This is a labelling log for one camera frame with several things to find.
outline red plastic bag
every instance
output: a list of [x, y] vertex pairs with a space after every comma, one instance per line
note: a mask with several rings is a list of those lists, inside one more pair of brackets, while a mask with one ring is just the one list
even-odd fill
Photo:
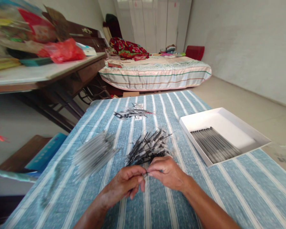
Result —
[[64, 42], [47, 43], [44, 48], [39, 51], [40, 57], [50, 57], [56, 64], [72, 60], [81, 60], [86, 57], [81, 48], [76, 46], [75, 40], [70, 38]]

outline white box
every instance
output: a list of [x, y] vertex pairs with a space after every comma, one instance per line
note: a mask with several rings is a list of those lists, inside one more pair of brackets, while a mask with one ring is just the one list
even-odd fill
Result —
[[269, 138], [225, 108], [187, 115], [181, 117], [179, 122], [208, 167], [214, 164], [195, 141], [191, 134], [192, 131], [213, 127], [232, 145], [236, 146], [242, 154], [261, 148], [271, 142]]

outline wooden desk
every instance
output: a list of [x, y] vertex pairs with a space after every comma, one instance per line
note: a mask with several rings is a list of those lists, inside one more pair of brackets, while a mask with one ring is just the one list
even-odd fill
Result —
[[0, 71], [0, 94], [14, 95], [37, 112], [71, 132], [74, 125], [49, 104], [61, 104], [78, 120], [84, 111], [73, 100], [105, 66], [104, 52], [84, 60]]

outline blue book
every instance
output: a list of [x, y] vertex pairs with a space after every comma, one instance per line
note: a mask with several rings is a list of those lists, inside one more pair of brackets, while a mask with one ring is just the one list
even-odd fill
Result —
[[[62, 133], [56, 134], [25, 166], [25, 169], [34, 170], [37, 171], [37, 174], [41, 174], [66, 138], [67, 136]], [[28, 175], [32, 176], [36, 176], [37, 174], [28, 173]]]

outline table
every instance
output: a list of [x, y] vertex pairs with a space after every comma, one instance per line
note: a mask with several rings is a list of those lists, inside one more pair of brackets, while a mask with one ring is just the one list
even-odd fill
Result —
[[19, 66], [0, 71], [0, 94], [14, 95], [37, 112], [71, 132], [74, 125], [59, 112], [52, 104], [61, 104], [78, 120], [84, 111], [73, 100], [98, 71], [105, 66], [104, 52], [84, 60], [66, 62], [63, 64], [48, 64], [36, 67]]
[[[116, 118], [113, 111], [137, 102], [154, 111], [142, 120]], [[94, 101], [3, 228], [73, 228], [102, 188], [125, 166], [125, 155], [141, 134], [162, 127], [174, 160], [242, 228], [286, 228], [286, 171], [262, 150], [212, 167], [195, 150], [182, 116], [210, 107], [191, 91]], [[76, 150], [105, 130], [120, 151], [94, 176], [77, 181]], [[111, 208], [103, 228], [201, 228], [184, 196], [146, 178], [145, 193]]]

